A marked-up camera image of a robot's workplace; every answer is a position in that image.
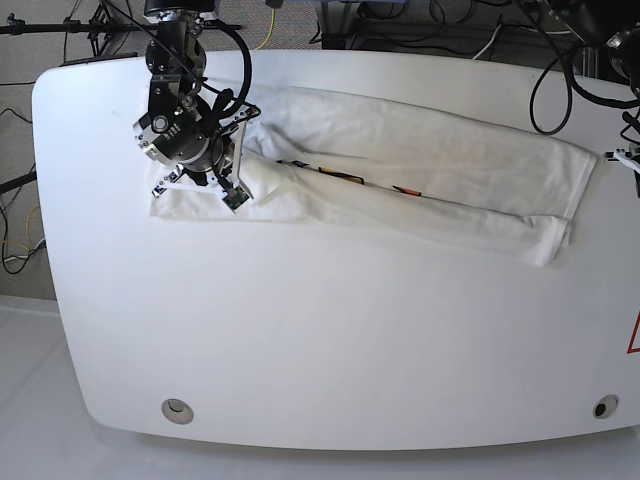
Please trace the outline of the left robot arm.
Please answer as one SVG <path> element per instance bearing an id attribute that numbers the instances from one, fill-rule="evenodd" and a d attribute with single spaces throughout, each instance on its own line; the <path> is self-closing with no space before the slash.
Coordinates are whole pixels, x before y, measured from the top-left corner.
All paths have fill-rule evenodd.
<path id="1" fill-rule="evenodd" d="M 639 142 L 626 136 L 630 129 L 639 129 L 639 3 L 637 1 L 549 1 L 549 10 L 579 39 L 579 46 L 602 50 L 609 58 L 613 70 L 624 78 L 634 98 L 618 100 L 598 96 L 584 89 L 572 70 L 566 74 L 567 84 L 583 99 L 592 104 L 622 112 L 625 126 L 621 138 L 630 149 L 610 152 L 609 161 L 616 161 L 634 172 L 639 178 Z"/>

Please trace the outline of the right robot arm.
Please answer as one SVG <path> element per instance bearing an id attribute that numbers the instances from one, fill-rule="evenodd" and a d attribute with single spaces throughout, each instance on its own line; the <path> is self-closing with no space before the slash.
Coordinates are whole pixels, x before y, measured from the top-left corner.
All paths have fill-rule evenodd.
<path id="1" fill-rule="evenodd" d="M 260 109 L 247 96 L 252 80 L 249 49 L 232 27 L 217 17 L 215 1 L 148 1 L 144 14 L 157 21 L 146 50 L 151 73 L 146 113 L 134 126 L 140 150 L 168 168 L 152 194 L 170 189 L 216 195 L 235 211 L 252 194 L 240 178 L 247 123 Z M 216 90 L 208 103 L 206 53 L 198 41 L 215 27 L 239 47 L 243 60 L 240 90 Z"/>

